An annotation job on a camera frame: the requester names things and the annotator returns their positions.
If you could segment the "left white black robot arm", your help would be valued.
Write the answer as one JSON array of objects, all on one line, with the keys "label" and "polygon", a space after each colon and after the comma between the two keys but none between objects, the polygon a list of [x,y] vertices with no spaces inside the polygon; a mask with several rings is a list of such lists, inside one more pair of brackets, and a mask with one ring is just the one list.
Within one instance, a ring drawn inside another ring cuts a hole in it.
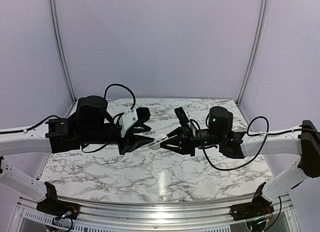
[{"label": "left white black robot arm", "polygon": [[39,123],[26,128],[4,130],[0,133],[0,182],[28,197],[53,215],[63,211],[63,203],[57,199],[56,189],[47,182],[38,182],[33,177],[15,168],[4,159],[7,155],[32,152],[64,153],[84,150],[89,145],[98,145],[96,153],[108,145],[116,145],[120,155],[150,144],[152,137],[141,135],[151,128],[145,123],[151,114],[146,107],[121,113],[115,121],[107,111],[108,102],[101,96],[82,97],[77,102],[75,113],[67,118],[48,116]]}]

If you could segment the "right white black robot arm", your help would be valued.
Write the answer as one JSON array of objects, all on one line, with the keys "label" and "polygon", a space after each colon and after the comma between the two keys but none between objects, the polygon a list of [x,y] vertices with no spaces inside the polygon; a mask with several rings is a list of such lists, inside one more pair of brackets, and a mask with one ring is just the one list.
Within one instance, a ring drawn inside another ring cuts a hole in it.
[{"label": "right white black robot arm", "polygon": [[281,194],[295,188],[303,181],[320,176],[320,133],[310,120],[283,131],[250,133],[235,132],[233,114],[221,106],[212,107],[206,117],[207,128],[189,119],[180,107],[175,109],[180,127],[168,133],[158,145],[160,148],[181,155],[195,155],[196,149],[205,151],[217,147],[219,152],[231,159],[259,155],[295,154],[299,158],[273,180],[263,183],[256,190],[254,200],[247,211],[258,216]]}]

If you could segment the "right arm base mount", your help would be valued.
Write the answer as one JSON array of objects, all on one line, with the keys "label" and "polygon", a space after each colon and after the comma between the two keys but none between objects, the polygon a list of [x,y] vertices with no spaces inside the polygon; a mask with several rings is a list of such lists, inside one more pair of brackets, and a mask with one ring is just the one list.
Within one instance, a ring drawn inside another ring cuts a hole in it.
[{"label": "right arm base mount", "polygon": [[234,221],[247,220],[259,216],[264,216],[274,212],[272,202],[263,198],[263,188],[266,182],[258,186],[251,202],[232,205],[229,214]]}]

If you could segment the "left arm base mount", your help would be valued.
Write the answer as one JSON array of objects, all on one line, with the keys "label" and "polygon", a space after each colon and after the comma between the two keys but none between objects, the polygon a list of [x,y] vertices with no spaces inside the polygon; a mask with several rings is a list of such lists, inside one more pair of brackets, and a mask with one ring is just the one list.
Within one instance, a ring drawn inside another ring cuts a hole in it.
[{"label": "left arm base mount", "polygon": [[59,200],[55,186],[49,182],[44,182],[44,185],[46,193],[44,195],[44,199],[37,202],[36,209],[40,212],[57,217],[61,217],[67,212],[71,212],[69,217],[72,220],[76,220],[79,214],[80,205],[73,202]]}]

